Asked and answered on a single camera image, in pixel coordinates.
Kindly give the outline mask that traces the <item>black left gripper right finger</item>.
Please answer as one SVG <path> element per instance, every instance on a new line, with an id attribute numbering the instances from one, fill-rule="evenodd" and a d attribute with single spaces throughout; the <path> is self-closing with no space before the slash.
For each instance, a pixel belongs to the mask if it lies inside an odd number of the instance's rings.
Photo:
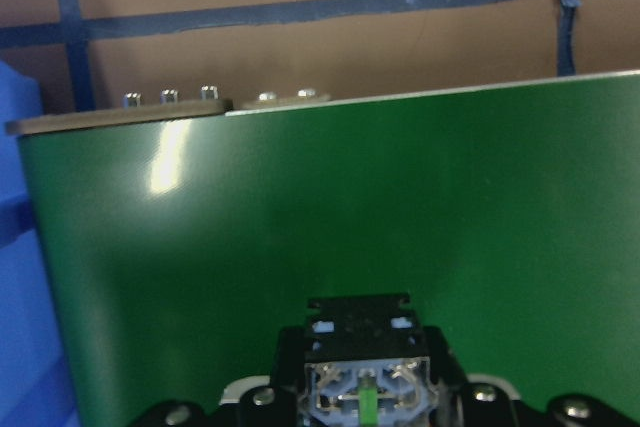
<path id="1" fill-rule="evenodd" d="M 604 401 L 581 393 L 551 398 L 543 410 L 531 407 L 502 378 L 466 374 L 440 328 L 424 328 L 431 377 L 438 400 L 430 426 L 637 426 L 639 421 Z"/>

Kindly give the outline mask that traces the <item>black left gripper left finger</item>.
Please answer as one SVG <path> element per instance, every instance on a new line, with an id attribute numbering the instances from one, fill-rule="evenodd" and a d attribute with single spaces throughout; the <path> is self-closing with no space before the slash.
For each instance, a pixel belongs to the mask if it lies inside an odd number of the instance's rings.
<path id="1" fill-rule="evenodd" d="M 285 327 L 278 336 L 269 375 L 229 383 L 218 406 L 207 412 L 191 401 L 165 400 L 138 415 L 131 426 L 297 426 L 298 397 L 304 383 L 307 340 L 302 327 Z"/>

